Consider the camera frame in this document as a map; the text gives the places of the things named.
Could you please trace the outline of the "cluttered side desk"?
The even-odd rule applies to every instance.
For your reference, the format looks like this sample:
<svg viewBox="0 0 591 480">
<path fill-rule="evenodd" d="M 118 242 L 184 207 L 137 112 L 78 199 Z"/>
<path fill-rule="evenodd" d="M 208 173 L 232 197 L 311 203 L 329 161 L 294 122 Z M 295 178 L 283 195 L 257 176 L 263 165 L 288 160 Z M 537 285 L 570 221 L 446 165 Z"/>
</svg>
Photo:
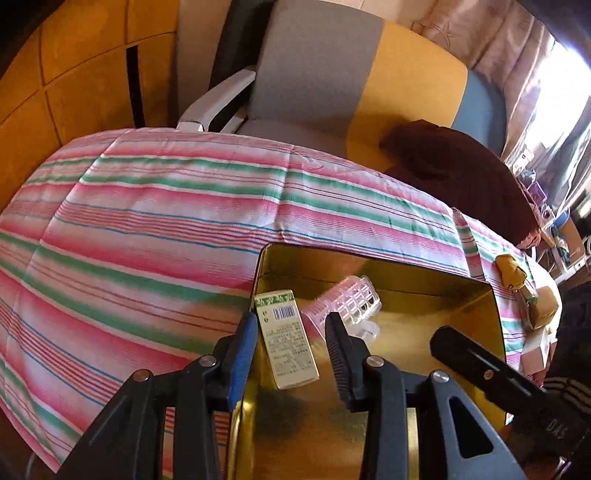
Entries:
<svg viewBox="0 0 591 480">
<path fill-rule="evenodd" d="M 590 148 L 561 148 L 513 165 L 534 200 L 542 241 L 534 258 L 559 284 L 590 267 Z"/>
</svg>

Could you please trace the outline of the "gold metal tin box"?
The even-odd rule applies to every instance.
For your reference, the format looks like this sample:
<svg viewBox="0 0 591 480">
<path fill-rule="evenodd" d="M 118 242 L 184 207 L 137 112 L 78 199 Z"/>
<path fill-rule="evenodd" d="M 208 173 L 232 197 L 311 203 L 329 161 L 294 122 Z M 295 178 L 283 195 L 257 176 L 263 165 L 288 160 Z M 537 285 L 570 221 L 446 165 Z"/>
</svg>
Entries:
<svg viewBox="0 0 591 480">
<path fill-rule="evenodd" d="M 400 370 L 427 375 L 441 368 L 430 339 L 451 325 L 505 359 L 492 287 L 482 281 L 410 264 L 311 247 L 270 244 L 259 255 L 252 292 L 290 289 L 304 307 L 349 275 L 366 276 L 382 300 L 381 332 L 370 352 Z M 367 416 L 339 401 L 325 341 L 310 336 L 317 382 L 277 389 L 263 342 L 256 346 L 242 404 L 232 416 L 229 479 L 356 479 Z"/>
</svg>

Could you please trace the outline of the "white green medicine box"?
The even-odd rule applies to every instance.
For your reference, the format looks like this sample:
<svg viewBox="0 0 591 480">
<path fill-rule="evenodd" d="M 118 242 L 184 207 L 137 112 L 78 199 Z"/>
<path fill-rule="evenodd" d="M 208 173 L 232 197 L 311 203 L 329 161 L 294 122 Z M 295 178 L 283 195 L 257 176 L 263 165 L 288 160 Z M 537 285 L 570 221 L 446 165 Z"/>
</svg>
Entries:
<svg viewBox="0 0 591 480">
<path fill-rule="evenodd" d="M 257 294 L 253 306 L 259 318 L 276 387 L 304 386 L 320 378 L 304 323 L 291 290 Z"/>
</svg>

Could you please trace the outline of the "pink plastic hair roller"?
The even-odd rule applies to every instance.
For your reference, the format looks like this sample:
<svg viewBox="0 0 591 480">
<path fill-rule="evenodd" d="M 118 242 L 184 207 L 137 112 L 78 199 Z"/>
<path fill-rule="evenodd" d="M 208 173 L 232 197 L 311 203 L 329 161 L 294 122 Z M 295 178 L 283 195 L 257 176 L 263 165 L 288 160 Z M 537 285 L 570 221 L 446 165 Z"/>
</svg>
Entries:
<svg viewBox="0 0 591 480">
<path fill-rule="evenodd" d="M 349 335 L 368 345 L 381 333 L 375 322 L 382 301 L 367 276 L 350 275 L 301 309 L 301 320 L 310 338 L 325 339 L 325 320 L 329 313 L 341 316 Z"/>
</svg>

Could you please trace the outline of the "yellow knitted pouch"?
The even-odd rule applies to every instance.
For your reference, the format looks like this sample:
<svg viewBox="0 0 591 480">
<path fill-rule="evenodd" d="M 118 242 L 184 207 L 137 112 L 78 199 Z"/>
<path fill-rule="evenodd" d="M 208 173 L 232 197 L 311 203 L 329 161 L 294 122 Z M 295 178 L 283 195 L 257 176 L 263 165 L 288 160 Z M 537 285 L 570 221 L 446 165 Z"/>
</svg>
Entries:
<svg viewBox="0 0 591 480">
<path fill-rule="evenodd" d="M 517 260 L 509 255 L 498 255 L 495 264 L 500 274 L 503 286 L 512 291 L 520 290 L 526 283 L 527 273 L 521 268 Z"/>
</svg>

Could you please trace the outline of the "wooden wardrobe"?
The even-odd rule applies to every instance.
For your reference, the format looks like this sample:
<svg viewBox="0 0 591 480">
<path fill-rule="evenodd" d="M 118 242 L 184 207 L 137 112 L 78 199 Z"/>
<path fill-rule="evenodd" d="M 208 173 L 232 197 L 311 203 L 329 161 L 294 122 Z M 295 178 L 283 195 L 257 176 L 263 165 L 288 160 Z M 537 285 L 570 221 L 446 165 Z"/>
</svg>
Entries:
<svg viewBox="0 0 591 480">
<path fill-rule="evenodd" d="M 176 1 L 66 1 L 1 77 L 1 203 L 73 139 L 176 113 Z"/>
</svg>

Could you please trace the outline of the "large metal clip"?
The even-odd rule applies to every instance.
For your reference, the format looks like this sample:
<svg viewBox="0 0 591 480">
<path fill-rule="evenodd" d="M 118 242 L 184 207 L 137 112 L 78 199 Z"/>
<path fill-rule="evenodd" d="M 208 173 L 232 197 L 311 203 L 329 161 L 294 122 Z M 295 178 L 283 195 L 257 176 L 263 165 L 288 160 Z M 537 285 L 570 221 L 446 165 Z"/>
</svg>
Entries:
<svg viewBox="0 0 591 480">
<path fill-rule="evenodd" d="M 526 331 L 533 330 L 534 324 L 531 320 L 530 307 L 535 305 L 538 301 L 537 290 L 528 282 L 525 282 L 521 287 L 514 290 L 513 294 L 520 308 L 523 328 Z"/>
</svg>

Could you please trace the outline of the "dark red blanket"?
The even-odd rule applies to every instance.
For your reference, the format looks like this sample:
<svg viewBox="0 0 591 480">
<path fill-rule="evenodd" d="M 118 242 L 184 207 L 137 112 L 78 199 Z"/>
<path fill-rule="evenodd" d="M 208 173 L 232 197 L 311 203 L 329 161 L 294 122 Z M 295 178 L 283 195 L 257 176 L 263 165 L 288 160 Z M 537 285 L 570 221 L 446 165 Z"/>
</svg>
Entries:
<svg viewBox="0 0 591 480">
<path fill-rule="evenodd" d="M 521 250 L 541 242 L 533 201 L 510 170 L 469 135 L 426 120 L 396 126 L 381 144 L 387 174 L 481 221 Z"/>
</svg>

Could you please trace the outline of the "yellow sponge block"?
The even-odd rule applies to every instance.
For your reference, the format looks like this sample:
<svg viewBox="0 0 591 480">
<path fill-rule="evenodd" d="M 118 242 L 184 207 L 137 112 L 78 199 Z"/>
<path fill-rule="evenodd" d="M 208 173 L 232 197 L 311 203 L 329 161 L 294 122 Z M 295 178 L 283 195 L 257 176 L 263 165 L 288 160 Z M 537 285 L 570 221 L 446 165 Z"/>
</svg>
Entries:
<svg viewBox="0 0 591 480">
<path fill-rule="evenodd" d="M 537 290 L 536 299 L 529 305 L 530 321 L 534 330 L 548 326 L 559 310 L 554 291 L 543 286 Z"/>
</svg>

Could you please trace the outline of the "pink starfish curtain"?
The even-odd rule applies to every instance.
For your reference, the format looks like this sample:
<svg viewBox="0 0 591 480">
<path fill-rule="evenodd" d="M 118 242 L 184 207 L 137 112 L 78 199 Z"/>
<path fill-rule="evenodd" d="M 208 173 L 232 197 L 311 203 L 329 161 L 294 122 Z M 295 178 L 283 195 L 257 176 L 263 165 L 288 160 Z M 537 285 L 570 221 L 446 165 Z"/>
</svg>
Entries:
<svg viewBox="0 0 591 480">
<path fill-rule="evenodd" d="M 412 30 L 501 90 L 507 114 L 501 158 L 511 157 L 540 97 L 542 73 L 555 44 L 549 30 L 519 2 L 503 0 L 436 1 Z"/>
</svg>

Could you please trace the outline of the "striped pink green tablecloth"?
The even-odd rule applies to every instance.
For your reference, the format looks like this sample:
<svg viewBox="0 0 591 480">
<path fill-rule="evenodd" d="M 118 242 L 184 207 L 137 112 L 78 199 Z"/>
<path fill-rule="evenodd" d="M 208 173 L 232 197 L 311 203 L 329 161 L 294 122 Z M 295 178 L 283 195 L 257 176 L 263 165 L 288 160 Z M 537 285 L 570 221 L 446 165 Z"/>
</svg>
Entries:
<svg viewBox="0 0 591 480">
<path fill-rule="evenodd" d="M 386 174 L 276 141 L 173 129 L 71 141 L 1 215 L 1 409 L 57 470 L 135 370 L 211 351 L 249 304 L 270 243 L 490 283 L 508 363 L 525 334 L 483 223 Z"/>
</svg>

